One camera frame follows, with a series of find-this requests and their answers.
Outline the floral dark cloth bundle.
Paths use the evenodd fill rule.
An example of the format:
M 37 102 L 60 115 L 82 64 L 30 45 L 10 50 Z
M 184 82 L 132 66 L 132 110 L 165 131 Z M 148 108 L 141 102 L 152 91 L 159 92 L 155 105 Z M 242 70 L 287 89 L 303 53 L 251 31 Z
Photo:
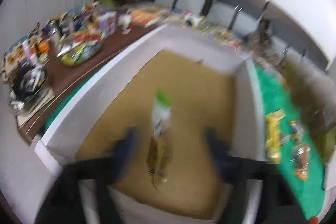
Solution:
M 268 19 L 262 19 L 257 29 L 244 37 L 245 46 L 258 56 L 270 56 L 276 53 L 269 34 L 269 25 Z

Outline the yellow brown snack packet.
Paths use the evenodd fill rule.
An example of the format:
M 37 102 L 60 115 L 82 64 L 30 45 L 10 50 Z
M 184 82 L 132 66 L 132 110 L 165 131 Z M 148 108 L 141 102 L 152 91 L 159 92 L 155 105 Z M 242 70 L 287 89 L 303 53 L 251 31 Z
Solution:
M 171 162 L 173 146 L 171 137 L 163 134 L 158 138 L 151 137 L 147 153 L 147 171 L 155 190 L 167 181 L 167 167 Z

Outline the purple white carton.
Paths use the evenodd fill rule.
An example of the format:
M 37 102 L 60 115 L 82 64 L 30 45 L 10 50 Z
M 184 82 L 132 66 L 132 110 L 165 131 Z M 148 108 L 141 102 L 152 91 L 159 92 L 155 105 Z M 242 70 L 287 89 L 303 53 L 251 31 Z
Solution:
M 114 34 L 116 30 L 116 15 L 116 11 L 110 11 L 97 18 L 98 28 L 104 32 L 105 36 Z

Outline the yellow red snack pouch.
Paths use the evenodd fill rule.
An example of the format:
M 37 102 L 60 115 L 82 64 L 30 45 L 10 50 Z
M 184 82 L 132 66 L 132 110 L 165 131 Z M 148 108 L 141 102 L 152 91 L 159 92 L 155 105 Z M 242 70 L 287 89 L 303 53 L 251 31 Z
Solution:
M 266 121 L 266 156 L 274 164 L 281 161 L 280 120 L 285 117 L 282 109 L 265 116 Z

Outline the snack-filled bowl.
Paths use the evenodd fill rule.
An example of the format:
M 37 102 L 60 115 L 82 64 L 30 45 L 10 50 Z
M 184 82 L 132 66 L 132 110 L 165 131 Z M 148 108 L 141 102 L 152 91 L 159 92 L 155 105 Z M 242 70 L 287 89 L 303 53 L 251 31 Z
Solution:
M 56 57 L 66 66 L 80 65 L 98 53 L 104 39 L 104 31 L 74 32 L 60 42 Z

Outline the green white snack packet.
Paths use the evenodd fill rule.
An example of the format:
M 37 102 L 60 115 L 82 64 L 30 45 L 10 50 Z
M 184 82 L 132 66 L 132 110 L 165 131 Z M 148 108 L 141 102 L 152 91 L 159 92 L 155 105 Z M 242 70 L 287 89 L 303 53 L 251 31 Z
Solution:
M 163 92 L 157 90 L 153 102 L 151 113 L 151 126 L 153 128 L 153 138 L 159 139 L 161 135 L 170 127 L 171 102 Z

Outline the white storage box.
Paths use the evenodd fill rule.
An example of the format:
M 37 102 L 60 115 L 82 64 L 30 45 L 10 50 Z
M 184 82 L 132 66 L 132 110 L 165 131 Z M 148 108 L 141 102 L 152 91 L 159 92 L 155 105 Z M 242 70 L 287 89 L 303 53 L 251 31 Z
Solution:
M 147 165 L 156 92 L 171 104 L 171 157 L 163 182 Z M 265 158 L 264 109 L 253 60 L 172 25 L 149 32 L 95 73 L 35 146 L 51 173 L 70 160 L 99 156 L 139 129 L 123 180 L 112 189 L 126 223 L 214 223 L 231 187 L 217 177 L 203 138 L 207 127 L 236 156 Z

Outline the orange snack packet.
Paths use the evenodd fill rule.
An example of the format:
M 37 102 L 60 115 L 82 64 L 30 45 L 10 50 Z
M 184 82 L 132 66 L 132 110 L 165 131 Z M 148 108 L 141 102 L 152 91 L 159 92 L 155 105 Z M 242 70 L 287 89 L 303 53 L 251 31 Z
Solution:
M 296 121 L 289 121 L 291 127 L 291 138 L 294 141 L 294 174 L 301 181 L 306 181 L 308 177 L 309 152 L 310 147 L 303 141 L 305 131 L 302 125 Z

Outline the black bowl with items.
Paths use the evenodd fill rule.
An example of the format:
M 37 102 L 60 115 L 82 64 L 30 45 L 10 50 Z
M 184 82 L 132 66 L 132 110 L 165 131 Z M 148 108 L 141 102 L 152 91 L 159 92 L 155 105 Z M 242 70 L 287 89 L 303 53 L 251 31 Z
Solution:
M 38 94 L 46 85 L 49 74 L 43 67 L 27 65 L 21 68 L 13 79 L 12 90 L 15 98 L 25 101 Z

